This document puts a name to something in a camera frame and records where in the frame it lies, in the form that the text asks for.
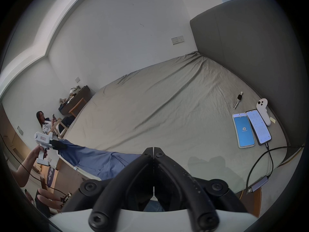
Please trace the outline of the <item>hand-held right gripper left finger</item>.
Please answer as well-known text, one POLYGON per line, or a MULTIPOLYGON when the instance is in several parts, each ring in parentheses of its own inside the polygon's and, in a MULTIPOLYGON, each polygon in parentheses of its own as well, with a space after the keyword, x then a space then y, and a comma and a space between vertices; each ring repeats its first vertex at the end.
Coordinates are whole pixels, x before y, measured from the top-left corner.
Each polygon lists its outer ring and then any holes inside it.
POLYGON ((153 197, 153 147, 114 178, 85 180, 62 209, 62 214, 90 210, 80 218, 91 231, 115 232, 121 209, 143 211, 153 197))

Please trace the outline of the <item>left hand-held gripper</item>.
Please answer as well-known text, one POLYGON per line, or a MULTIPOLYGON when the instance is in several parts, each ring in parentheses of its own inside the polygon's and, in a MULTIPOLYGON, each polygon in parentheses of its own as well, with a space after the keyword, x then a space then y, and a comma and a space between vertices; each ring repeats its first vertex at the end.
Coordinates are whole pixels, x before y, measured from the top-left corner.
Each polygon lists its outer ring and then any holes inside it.
POLYGON ((51 149, 55 150, 57 146, 57 150, 66 150, 68 145, 59 141, 53 136, 53 133, 50 132, 48 134, 36 132, 34 134, 34 140, 39 146, 39 153, 37 156, 37 163, 44 166, 51 166, 51 160, 48 160, 44 154, 45 151, 49 151, 51 149))

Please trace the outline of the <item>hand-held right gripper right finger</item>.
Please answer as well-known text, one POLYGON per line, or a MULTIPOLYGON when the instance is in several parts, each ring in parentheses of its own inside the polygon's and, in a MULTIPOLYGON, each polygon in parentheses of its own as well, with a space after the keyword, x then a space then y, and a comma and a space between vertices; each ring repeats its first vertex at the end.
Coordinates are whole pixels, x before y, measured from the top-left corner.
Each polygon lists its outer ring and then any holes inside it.
POLYGON ((188 210, 193 231, 217 229, 220 219, 216 210, 248 213, 224 180, 195 178, 158 147, 154 147, 154 179, 154 194, 163 209, 188 210))

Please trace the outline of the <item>person's left hand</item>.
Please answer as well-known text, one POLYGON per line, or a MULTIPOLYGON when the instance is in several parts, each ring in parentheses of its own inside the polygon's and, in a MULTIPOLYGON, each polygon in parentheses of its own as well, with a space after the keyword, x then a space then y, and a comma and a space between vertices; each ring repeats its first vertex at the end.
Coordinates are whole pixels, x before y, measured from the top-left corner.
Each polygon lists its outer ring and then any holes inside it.
POLYGON ((38 158, 40 153, 44 153, 43 158, 46 158, 47 156, 47 150, 44 149, 41 145, 37 145, 31 152, 30 152, 30 158, 38 158))

